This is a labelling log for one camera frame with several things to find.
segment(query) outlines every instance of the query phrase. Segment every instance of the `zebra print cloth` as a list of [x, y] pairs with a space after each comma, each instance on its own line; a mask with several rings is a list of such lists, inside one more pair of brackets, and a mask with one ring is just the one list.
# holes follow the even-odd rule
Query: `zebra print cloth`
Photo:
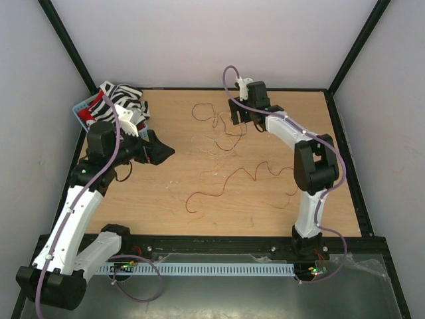
[[[121, 84], [118, 85], [114, 95], [111, 96], [114, 88], [115, 86], [108, 81], [105, 81], [100, 86], [100, 89], [114, 104], [118, 104], [123, 108], [133, 111], [133, 117], [131, 120], [133, 124], [138, 125], [150, 117], [147, 102], [139, 101], [142, 95], [141, 90], [138, 90], [131, 85]], [[103, 101], [103, 99], [90, 107], [89, 111], [96, 121], [115, 122], [112, 109]]]

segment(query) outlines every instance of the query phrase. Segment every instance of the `light blue basket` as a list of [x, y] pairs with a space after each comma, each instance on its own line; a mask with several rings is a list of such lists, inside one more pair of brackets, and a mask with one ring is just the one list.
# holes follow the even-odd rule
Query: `light blue basket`
[[[75, 116], [77, 117], [77, 120], [79, 121], [79, 123], [81, 124], [81, 126], [84, 128], [84, 130], [86, 132], [88, 132], [88, 126], [86, 125], [86, 123], [81, 120], [81, 118], [78, 116], [79, 111], [88, 108], [90, 106], [90, 104], [93, 102], [93, 100], [97, 97], [96, 95], [93, 95], [91, 97], [89, 97], [87, 100], [82, 101], [81, 103], [78, 103], [77, 105], [72, 107], [72, 112], [75, 114]], [[147, 124], [145, 123], [145, 127], [139, 131], [139, 136], [141, 138], [143, 138], [144, 140], [148, 140], [148, 135], [147, 135]]]

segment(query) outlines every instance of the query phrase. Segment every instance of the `gray wall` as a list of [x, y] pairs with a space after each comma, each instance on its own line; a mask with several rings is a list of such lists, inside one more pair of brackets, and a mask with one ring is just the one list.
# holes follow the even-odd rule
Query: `gray wall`
[[74, 153], [70, 108], [88, 91], [37, 1], [0, 7], [0, 318], [9, 318], [16, 271], [52, 225]]
[[336, 95], [373, 227], [425, 313], [425, 1], [393, 1]]
[[97, 85], [327, 88], [376, 0], [54, 0]]

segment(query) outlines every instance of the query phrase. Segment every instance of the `red string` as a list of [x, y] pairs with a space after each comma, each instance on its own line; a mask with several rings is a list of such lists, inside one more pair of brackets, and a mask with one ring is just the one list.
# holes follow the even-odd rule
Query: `red string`
[[[262, 164], [264, 164], [264, 163], [266, 163], [267, 164], [267, 169], [268, 169], [268, 171], [270, 172], [270, 174], [272, 174], [272, 175], [274, 175], [274, 176], [279, 176], [285, 169], [292, 169], [292, 170], [294, 170], [292, 167], [284, 167], [284, 168], [282, 168], [280, 171], [279, 171], [279, 173], [273, 173], [271, 170], [270, 170], [270, 167], [269, 167], [269, 165], [268, 165], [268, 161], [262, 161], [261, 163], [259, 163], [258, 165], [257, 165], [257, 168], [255, 169], [255, 174], [254, 174], [254, 176], [252, 176], [251, 174], [250, 174], [250, 172], [249, 171], [247, 171], [246, 169], [244, 169], [243, 167], [240, 167], [240, 168], [238, 168], [236, 171], [234, 171], [233, 173], [231, 173], [227, 178], [226, 178], [226, 181], [224, 182], [224, 184], [223, 184], [223, 189], [221, 190], [221, 192], [219, 193], [219, 194], [208, 194], [208, 193], [203, 193], [202, 191], [196, 191], [196, 192], [194, 192], [192, 195], [190, 195], [188, 198], [187, 198], [187, 200], [186, 200], [186, 210], [187, 210], [187, 212], [188, 213], [196, 213], [197, 211], [189, 211], [189, 209], [187, 208], [187, 203], [189, 202], [189, 200], [190, 200], [190, 198], [192, 198], [192, 196], [193, 195], [196, 195], [196, 194], [201, 194], [201, 195], [205, 195], [205, 196], [210, 196], [210, 197], [220, 197], [221, 195], [223, 195], [223, 193], [224, 193], [224, 189], [226, 188], [226, 184], [227, 184], [227, 181], [235, 174], [235, 173], [237, 173], [238, 171], [240, 171], [240, 170], [242, 170], [242, 171], [245, 171], [245, 173], [247, 173], [251, 178], [252, 178], [252, 180], [253, 181], [257, 181], [257, 172], [258, 172], [258, 168], [262, 165]], [[296, 192], [297, 192], [297, 190], [298, 190], [298, 187], [297, 187], [297, 189], [292, 193], [292, 194], [288, 194], [288, 193], [286, 193], [286, 195], [288, 195], [288, 196], [294, 196], [295, 194], [296, 194]]]

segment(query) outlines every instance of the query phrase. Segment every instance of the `wooden tabletop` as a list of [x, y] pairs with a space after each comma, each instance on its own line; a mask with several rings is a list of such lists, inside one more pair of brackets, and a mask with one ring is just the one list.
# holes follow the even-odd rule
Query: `wooden tabletop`
[[[279, 104], [302, 126], [334, 138], [322, 92], [269, 92], [269, 97], [272, 104]], [[240, 167], [252, 175], [263, 161], [270, 164], [273, 173], [293, 167], [294, 153], [287, 145], [268, 132], [257, 132], [253, 123], [248, 123], [246, 135], [233, 152], [216, 146], [210, 153], [202, 152], [200, 149], [213, 148], [214, 142], [200, 136], [224, 136], [224, 124], [219, 121], [213, 128], [211, 106], [194, 109], [200, 119], [212, 117], [206, 121], [194, 119], [191, 110], [197, 103], [211, 103], [216, 114], [228, 112], [224, 91], [145, 90], [142, 100], [149, 103], [149, 128], [175, 149], [175, 155], [159, 166], [134, 163], [127, 181], [111, 184], [87, 233], [99, 233], [106, 224], [117, 223], [129, 227], [133, 234], [143, 235], [291, 235], [299, 209], [299, 190], [290, 196], [297, 190], [291, 169], [274, 176], [262, 164], [257, 181], [240, 169], [228, 180], [220, 197], [196, 194], [188, 208], [197, 212], [188, 213], [185, 208], [186, 200], [196, 191], [220, 194], [227, 177]], [[229, 114], [221, 117], [228, 132], [245, 132], [245, 125], [232, 125]], [[239, 137], [229, 138], [236, 142]], [[226, 138], [219, 144], [224, 149], [232, 148]], [[125, 177], [128, 170], [128, 165], [118, 167], [119, 178]], [[345, 236], [361, 235], [347, 183], [327, 197], [322, 223]]]

